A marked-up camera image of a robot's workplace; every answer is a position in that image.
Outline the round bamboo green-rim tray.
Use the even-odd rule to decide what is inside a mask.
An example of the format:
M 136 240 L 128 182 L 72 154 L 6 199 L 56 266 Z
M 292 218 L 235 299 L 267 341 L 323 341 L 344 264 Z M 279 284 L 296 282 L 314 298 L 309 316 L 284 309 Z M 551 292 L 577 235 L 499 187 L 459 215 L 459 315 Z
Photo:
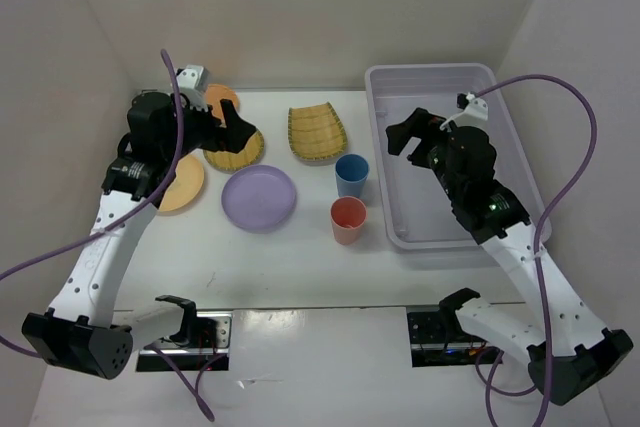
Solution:
M 203 157 L 211 167 L 222 172 L 236 172 L 258 163 L 265 151 L 265 140 L 257 130 L 239 153 L 211 152 L 204 150 Z

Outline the orange round woven tray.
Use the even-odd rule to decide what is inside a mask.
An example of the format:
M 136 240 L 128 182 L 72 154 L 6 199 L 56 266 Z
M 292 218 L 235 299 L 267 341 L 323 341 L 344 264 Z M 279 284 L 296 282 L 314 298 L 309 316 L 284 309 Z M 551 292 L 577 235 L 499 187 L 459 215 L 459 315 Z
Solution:
M 236 111 L 240 102 L 235 91 L 223 84 L 209 84 L 205 92 L 205 100 L 212 107 L 212 115 L 221 121 L 224 120 L 224 112 L 221 107 L 222 100 L 230 100 Z

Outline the yellow bear plate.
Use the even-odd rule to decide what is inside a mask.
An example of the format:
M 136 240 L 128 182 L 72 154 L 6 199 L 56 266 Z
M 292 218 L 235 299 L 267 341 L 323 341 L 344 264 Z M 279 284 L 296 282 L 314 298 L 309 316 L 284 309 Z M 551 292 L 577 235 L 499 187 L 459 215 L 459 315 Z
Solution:
M 204 179 L 204 167 L 194 155 L 182 158 L 176 167 L 175 178 L 167 188 L 158 211 L 170 213 L 187 206 L 198 196 L 204 185 Z

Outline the purple plastic plate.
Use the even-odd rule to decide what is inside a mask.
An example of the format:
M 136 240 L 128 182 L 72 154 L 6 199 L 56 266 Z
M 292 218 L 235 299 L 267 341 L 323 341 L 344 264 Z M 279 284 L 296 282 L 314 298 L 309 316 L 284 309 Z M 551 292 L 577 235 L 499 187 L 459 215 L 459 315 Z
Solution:
M 276 229 L 293 212 L 297 191 L 291 178 L 270 165 L 252 165 L 234 173 L 221 193 L 231 223 L 249 232 Z

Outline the blue plastic cup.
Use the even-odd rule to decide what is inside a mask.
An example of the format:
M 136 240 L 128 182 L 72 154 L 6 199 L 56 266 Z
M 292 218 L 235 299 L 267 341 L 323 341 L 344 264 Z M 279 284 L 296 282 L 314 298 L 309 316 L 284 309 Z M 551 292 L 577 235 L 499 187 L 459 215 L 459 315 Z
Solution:
M 336 186 L 339 197 L 360 198 L 369 175 L 369 164 L 358 154 L 346 154 L 335 164 Z

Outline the salmon pink plastic cup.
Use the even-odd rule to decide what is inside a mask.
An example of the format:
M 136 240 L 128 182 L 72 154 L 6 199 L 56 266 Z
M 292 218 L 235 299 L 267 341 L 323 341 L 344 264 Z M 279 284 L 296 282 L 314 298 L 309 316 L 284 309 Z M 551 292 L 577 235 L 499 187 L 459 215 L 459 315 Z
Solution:
M 341 197 L 331 205 L 330 219 L 335 241 L 350 245 L 359 238 L 367 219 L 367 209 L 357 197 Z

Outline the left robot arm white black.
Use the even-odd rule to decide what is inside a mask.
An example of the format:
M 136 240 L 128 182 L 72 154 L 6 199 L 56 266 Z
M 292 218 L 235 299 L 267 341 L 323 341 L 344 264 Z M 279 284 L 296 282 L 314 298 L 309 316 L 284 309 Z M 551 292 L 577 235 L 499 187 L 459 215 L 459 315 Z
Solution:
M 127 113 L 129 131 L 102 183 L 91 239 L 59 294 L 43 314 L 30 313 L 22 334 L 49 365 L 113 379 L 132 353 L 160 338 L 192 344 L 203 329 L 193 301 L 172 295 L 149 309 L 113 322 L 122 280 L 146 227 L 175 178 L 174 161 L 196 149 L 238 153 L 254 135 L 232 100 L 198 109 L 194 96 L 148 91 Z

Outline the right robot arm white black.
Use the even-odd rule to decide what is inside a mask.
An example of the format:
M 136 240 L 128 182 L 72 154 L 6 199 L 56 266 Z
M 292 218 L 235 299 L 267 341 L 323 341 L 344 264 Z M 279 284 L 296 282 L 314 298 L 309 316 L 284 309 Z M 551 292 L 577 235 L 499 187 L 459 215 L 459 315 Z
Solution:
M 633 348 L 622 329 L 609 329 L 579 297 L 549 253 L 534 240 L 535 226 L 515 194 L 494 175 L 497 153 L 487 133 L 447 126 L 418 108 L 385 130 L 389 154 L 412 139 L 412 165 L 431 170 L 458 223 L 508 275 L 535 315 L 522 323 L 469 288 L 439 304 L 438 327 L 450 340 L 466 334 L 488 341 L 526 366 L 540 393 L 565 405 L 608 376 Z

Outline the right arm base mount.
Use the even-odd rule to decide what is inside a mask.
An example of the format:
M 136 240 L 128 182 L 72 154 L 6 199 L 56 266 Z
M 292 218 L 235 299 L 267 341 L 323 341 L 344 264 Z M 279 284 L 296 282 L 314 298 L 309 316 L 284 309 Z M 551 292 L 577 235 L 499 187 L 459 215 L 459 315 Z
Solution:
M 466 366 L 489 344 L 447 327 L 437 306 L 408 308 L 407 329 L 413 368 Z

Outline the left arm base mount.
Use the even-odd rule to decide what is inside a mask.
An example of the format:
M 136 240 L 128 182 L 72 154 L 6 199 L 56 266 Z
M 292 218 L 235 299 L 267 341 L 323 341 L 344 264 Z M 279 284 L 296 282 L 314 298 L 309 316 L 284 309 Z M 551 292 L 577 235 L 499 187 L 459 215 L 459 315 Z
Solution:
M 180 328 L 177 308 L 133 311 L 127 322 L 132 327 L 134 346 L 139 347 L 135 371 L 171 371 L 165 360 L 142 343 L 143 340 L 149 340 L 152 333 L 160 333 L 161 336 L 151 345 L 165 354 L 182 372 L 196 373 L 212 359 L 215 361 L 207 370 L 226 371 L 229 366 L 233 312 L 199 309 L 197 318 L 196 333 L 186 345 L 179 345 L 170 339 Z

